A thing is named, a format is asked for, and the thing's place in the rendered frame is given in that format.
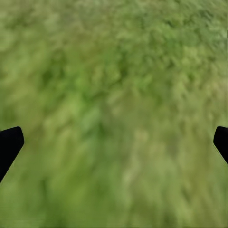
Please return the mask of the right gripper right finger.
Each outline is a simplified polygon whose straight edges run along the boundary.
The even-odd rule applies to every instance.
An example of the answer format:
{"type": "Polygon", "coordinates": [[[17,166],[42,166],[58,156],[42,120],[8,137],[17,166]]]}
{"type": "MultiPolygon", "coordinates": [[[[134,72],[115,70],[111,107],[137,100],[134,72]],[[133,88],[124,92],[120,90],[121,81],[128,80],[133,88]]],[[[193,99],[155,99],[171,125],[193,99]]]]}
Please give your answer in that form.
{"type": "Polygon", "coordinates": [[[218,126],[213,143],[228,164],[228,128],[218,126]]]}

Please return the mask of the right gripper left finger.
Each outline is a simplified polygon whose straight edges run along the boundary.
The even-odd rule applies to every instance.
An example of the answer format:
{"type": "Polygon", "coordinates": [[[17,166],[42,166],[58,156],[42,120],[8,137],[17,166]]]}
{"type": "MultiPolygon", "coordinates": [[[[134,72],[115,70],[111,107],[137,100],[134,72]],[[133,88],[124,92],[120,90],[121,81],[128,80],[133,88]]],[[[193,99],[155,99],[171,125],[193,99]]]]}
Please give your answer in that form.
{"type": "Polygon", "coordinates": [[[19,126],[0,132],[0,182],[23,145],[24,137],[19,126]]]}

